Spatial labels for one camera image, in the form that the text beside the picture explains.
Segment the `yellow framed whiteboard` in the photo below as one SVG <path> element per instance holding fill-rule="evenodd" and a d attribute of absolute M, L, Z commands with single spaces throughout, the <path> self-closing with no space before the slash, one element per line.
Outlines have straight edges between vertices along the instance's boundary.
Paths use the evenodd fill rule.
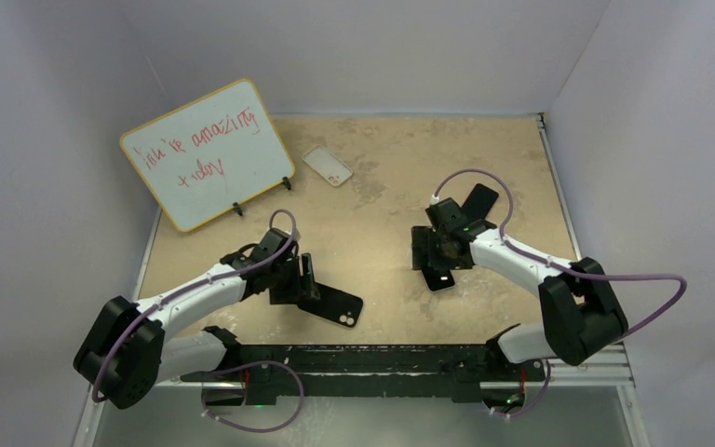
<path fill-rule="evenodd" d="M 248 79 L 127 131 L 119 145 L 183 233 L 289 183 L 296 171 Z"/>

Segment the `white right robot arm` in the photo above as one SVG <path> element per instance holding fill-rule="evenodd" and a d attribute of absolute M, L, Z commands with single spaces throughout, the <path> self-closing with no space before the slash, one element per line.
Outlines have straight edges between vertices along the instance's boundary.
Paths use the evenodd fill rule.
<path fill-rule="evenodd" d="M 411 267 L 431 291 L 454 285 L 455 270 L 483 267 L 511 280 L 538 300 L 542 321 L 517 324 L 488 342 L 488 372 L 507 379 L 522 362 L 556 358 L 577 366 L 615 342 L 628 330 L 627 317 L 601 265 L 584 258 L 572 263 L 574 275 L 559 271 L 542 255 L 532 260 L 512 250 L 486 217 L 497 201 L 495 191 L 470 194 L 463 204 L 446 198 L 426 208 L 427 225 L 411 229 Z"/>

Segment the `black phone case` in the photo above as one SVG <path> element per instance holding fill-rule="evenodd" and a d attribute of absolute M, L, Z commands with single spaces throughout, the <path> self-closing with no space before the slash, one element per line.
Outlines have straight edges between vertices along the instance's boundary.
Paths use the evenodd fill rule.
<path fill-rule="evenodd" d="M 297 307 L 304 312 L 346 328 L 357 324 L 363 305 L 360 297 L 318 282 L 297 302 Z"/>

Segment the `black smartphone on table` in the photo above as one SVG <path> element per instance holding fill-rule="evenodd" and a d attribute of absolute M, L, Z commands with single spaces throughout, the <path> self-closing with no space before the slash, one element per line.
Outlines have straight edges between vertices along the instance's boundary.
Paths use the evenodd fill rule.
<path fill-rule="evenodd" d="M 498 200 L 499 194 L 490 187 L 476 183 L 461 206 L 468 221 L 483 221 Z"/>

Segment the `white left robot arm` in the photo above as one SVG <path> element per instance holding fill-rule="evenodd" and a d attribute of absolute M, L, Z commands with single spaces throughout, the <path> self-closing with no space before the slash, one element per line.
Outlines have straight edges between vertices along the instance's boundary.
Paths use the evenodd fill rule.
<path fill-rule="evenodd" d="M 216 310 L 282 284 L 298 239 L 272 228 L 250 245 L 250 254 L 229 253 L 170 291 L 136 302 L 122 296 L 107 301 L 73 361 L 91 385 L 92 401 L 127 409 L 174 376 L 207 371 L 219 381 L 235 377 L 240 356 L 215 335 L 176 336 Z"/>

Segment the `clear phone case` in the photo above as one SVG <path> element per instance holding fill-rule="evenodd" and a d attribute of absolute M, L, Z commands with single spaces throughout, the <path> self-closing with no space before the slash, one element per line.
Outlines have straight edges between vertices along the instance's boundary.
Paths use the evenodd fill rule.
<path fill-rule="evenodd" d="M 321 144 L 307 151 L 302 160 L 333 187 L 342 185 L 353 176 L 353 170 Z"/>

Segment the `black smartphone white edge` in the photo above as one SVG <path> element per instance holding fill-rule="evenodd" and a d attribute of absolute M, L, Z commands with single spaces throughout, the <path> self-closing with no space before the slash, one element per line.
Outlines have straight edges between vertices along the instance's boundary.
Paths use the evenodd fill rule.
<path fill-rule="evenodd" d="M 431 292 L 447 290 L 455 285 L 455 279 L 450 270 L 438 270 L 425 267 L 421 270 L 425 285 Z"/>

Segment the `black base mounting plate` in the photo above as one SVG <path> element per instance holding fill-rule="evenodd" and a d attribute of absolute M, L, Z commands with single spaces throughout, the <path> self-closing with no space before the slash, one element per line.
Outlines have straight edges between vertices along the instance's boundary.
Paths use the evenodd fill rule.
<path fill-rule="evenodd" d="M 524 402 L 524 387 L 546 377 L 540 360 L 497 361 L 485 344 L 255 345 L 225 329 L 208 331 L 227 352 L 209 372 L 184 382 L 235 383 L 249 405 L 279 397 L 442 398 L 502 407 Z"/>

